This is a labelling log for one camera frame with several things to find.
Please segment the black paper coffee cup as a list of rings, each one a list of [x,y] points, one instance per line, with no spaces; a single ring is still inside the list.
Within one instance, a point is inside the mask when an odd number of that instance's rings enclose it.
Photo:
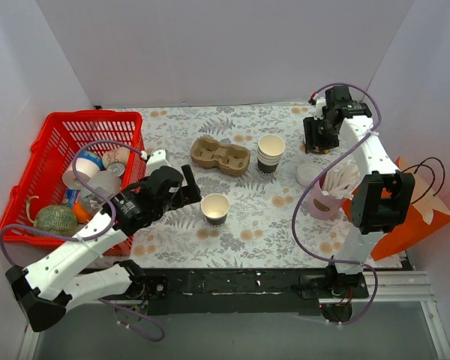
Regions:
[[[220,226],[227,219],[230,201],[223,194],[212,193],[202,199],[200,209],[208,224]]]

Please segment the stack of paper cups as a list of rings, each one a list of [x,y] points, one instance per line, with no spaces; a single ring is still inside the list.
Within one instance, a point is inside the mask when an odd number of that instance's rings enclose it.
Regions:
[[[284,140],[278,135],[262,136],[257,146],[258,170],[265,175],[274,173],[283,157],[285,148]]]

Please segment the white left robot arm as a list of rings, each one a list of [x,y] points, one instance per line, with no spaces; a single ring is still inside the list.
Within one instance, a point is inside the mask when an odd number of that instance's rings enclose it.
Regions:
[[[172,168],[150,157],[150,175],[117,193],[76,234],[41,260],[13,265],[5,276],[17,303],[34,332],[54,326],[72,309],[107,296],[135,300],[156,296],[167,282],[148,276],[133,260],[106,270],[83,274],[83,269],[110,248],[149,227],[168,211],[201,201],[191,166]]]

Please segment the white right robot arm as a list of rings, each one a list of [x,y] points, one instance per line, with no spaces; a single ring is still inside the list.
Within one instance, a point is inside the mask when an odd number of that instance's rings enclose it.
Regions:
[[[315,114],[303,121],[305,151],[323,153],[345,140],[362,177],[351,199],[352,228],[343,247],[324,276],[310,283],[338,299],[365,285],[364,264],[379,241],[406,220],[416,182],[389,158],[376,131],[379,122],[366,103],[353,100],[348,85],[331,85],[324,92],[309,99]]]

